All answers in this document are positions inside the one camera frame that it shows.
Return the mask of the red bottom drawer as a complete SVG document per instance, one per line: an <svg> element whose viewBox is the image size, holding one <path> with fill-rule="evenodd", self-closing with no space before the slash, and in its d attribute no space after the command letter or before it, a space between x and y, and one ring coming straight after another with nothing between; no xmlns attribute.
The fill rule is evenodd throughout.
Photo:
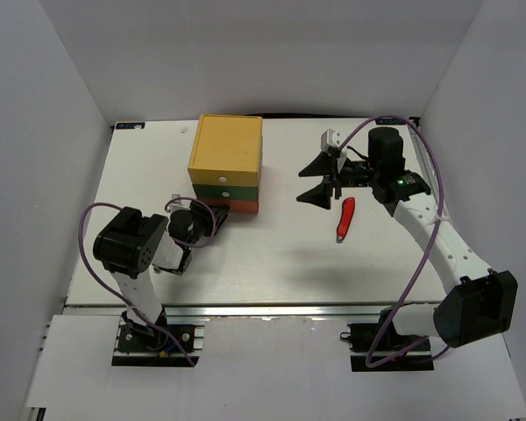
<svg viewBox="0 0 526 421"><path fill-rule="evenodd" d="M245 213L245 214L258 214L259 213L259 203L257 201L247 201L247 200L236 200L230 198L204 198L204 200L209 199L212 203L220 203L230 207L230 212L236 213Z"/></svg>

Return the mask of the yellow top drawer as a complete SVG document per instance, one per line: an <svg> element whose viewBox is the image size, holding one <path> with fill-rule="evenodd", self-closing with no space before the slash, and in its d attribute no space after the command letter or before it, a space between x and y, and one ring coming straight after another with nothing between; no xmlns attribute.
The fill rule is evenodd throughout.
<svg viewBox="0 0 526 421"><path fill-rule="evenodd" d="M194 184L226 185L237 187L259 186L259 173L257 171L231 171L190 168L189 178Z"/></svg>

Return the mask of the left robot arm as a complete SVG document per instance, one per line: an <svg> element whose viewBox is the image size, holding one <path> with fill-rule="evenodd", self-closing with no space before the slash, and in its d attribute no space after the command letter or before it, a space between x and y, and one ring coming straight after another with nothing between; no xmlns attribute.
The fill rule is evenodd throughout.
<svg viewBox="0 0 526 421"><path fill-rule="evenodd" d="M128 335L147 351L176 348L177 336L168 330L165 309L154 291L151 270L183 275L195 249L216 236L228 218L226 205L193 199L185 206L176 196L166 205L166 216L145 216L124 207L97 234L93 256L115 279L127 310Z"/></svg>

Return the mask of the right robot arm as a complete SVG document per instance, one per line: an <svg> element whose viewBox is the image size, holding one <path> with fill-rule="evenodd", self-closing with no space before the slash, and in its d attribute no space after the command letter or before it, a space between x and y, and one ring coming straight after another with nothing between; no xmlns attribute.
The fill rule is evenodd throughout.
<svg viewBox="0 0 526 421"><path fill-rule="evenodd" d="M516 278L491 268L443 218L441 198L418 173L406 168L397 129L370 130L367 156L361 161L350 160L340 134L328 129L321 136L319 155L299 175L319 176L322 181L297 201L326 210L344 188L371 188L373 197L426 253L443 285L441 303L405 303L396 313L381 316L378 337L384 347L396 350L410 337L438 337L457 348L509 329Z"/></svg>

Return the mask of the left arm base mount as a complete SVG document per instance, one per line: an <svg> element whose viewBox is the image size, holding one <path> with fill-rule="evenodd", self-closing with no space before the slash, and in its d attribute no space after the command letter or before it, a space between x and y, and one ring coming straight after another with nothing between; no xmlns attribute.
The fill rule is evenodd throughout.
<svg viewBox="0 0 526 421"><path fill-rule="evenodd" d="M113 367L187 367L196 365L201 356L204 326L194 324L169 324L165 327L175 338L131 327L119 319L117 336L111 358Z"/></svg>

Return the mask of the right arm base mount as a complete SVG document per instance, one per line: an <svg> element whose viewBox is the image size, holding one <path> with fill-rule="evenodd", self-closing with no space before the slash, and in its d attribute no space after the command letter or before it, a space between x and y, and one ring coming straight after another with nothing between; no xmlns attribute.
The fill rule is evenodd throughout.
<svg viewBox="0 0 526 421"><path fill-rule="evenodd" d="M390 362L377 368L367 367L366 356L379 329L380 325L376 323L357 323L348 325L346 331L339 334L340 340L349 346L352 372L421 372L434 369L434 363L430 360L430 342L427 339ZM397 335L390 327L376 347L371 362L388 357L418 339L419 337L414 335Z"/></svg>

